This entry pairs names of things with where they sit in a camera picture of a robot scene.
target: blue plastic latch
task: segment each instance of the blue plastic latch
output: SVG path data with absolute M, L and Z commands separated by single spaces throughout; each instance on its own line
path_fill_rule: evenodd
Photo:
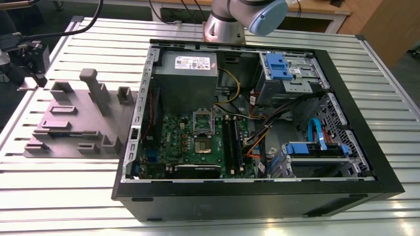
M 286 148 L 287 148 L 287 154 L 292 154 L 294 153 L 294 147 L 291 144 L 287 144 L 286 145 Z
M 310 154 L 310 149 L 307 144 L 292 144 L 294 152 L 296 154 Z
M 350 150 L 346 144 L 342 144 L 342 150 L 343 150 L 344 156 L 348 156 Z
M 310 149 L 307 144 L 287 144 L 287 153 L 286 154 L 310 154 Z
M 266 62 L 270 70 L 270 78 L 272 80 L 292 80 L 294 75 L 288 71 L 288 62 L 284 60 L 282 54 L 267 53 Z

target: yellow wire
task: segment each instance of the yellow wire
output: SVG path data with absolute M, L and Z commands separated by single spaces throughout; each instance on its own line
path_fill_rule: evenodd
M 254 144 L 252 148 L 250 149 L 248 153 L 247 153 L 247 156 L 250 156 L 252 150 L 255 149 L 256 145 L 259 142 L 262 142 L 262 139 L 264 138 L 264 136 L 267 135 L 268 133 L 268 130 L 266 131 L 266 133 L 263 134 L 263 136 L 259 138 L 259 140 L 256 141 L 256 143 Z
M 235 82 L 236 82 L 236 86 L 238 86 L 235 96 L 234 96 L 230 100 L 227 100 L 227 101 L 216 102 L 218 105 L 222 105 L 222 104 L 226 104 L 226 103 L 228 103 L 228 102 L 231 102 L 231 101 L 234 101 L 234 100 L 236 99 L 236 97 L 239 96 L 239 92 L 240 92 L 240 90 L 242 90 L 242 84 L 239 83 L 239 80 L 238 80 L 238 78 L 235 77 L 235 75 L 234 75 L 228 70 L 226 70 L 226 69 L 223 69 L 223 68 L 219 68 L 219 69 L 223 70 L 226 73 L 228 73 L 228 75 L 234 78 L 234 80 L 235 80 Z

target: power supply label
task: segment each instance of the power supply label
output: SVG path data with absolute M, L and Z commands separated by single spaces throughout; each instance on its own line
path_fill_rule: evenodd
M 211 58 L 178 56 L 175 59 L 175 68 L 187 70 L 210 70 Z

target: wire bundle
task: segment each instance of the wire bundle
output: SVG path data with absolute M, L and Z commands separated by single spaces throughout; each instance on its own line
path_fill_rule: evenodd
M 248 142 L 251 140 L 254 140 L 256 137 L 259 137 L 258 141 L 255 142 L 254 146 L 251 147 L 251 149 L 247 152 L 247 157 L 254 157 L 254 158 L 260 158 L 260 161 L 263 163 L 264 166 L 267 166 L 267 153 L 266 153 L 266 135 L 268 133 L 268 130 L 274 124 L 274 121 L 284 114 L 287 113 L 302 101 L 310 99 L 310 98 L 315 98 L 315 97 L 320 97 L 322 95 L 324 95 L 326 92 L 316 92 L 314 94 L 307 94 L 307 95 L 302 95 L 300 97 L 298 97 L 295 100 L 287 102 L 286 104 L 283 104 L 267 117 L 267 119 L 263 122 L 262 125 L 262 129 L 258 131 L 258 133 L 255 135 L 252 135 L 248 138 Z M 259 146 L 259 152 L 260 152 L 260 156 L 252 155 L 252 150 L 255 149 L 255 147 Z M 260 173 L 259 177 L 266 177 L 267 173 Z

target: red wire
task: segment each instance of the red wire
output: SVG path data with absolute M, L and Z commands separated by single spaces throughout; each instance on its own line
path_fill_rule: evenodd
M 251 108 L 250 108 L 250 116 L 251 116 L 251 117 L 254 117 L 254 115 L 252 115 L 252 110 L 254 110 L 254 108 L 255 108 L 255 105 L 252 105 Z
M 146 136 L 150 132 L 150 129 L 152 127 L 152 123 L 154 123 L 154 109 L 152 109 L 152 90 L 150 90 L 150 118 L 151 118 L 151 122 L 150 122 L 150 125 L 147 126 L 147 130 L 146 130 L 146 133 L 144 133 L 144 136 L 142 138 L 142 140 L 146 139 Z
M 327 142 L 328 142 L 328 143 L 332 143 L 332 140 L 331 140 L 331 138 L 330 138 L 330 135 L 328 135 L 328 133 L 327 133 L 326 128 L 323 128 L 323 134 L 324 134 L 324 136 L 326 136 Z

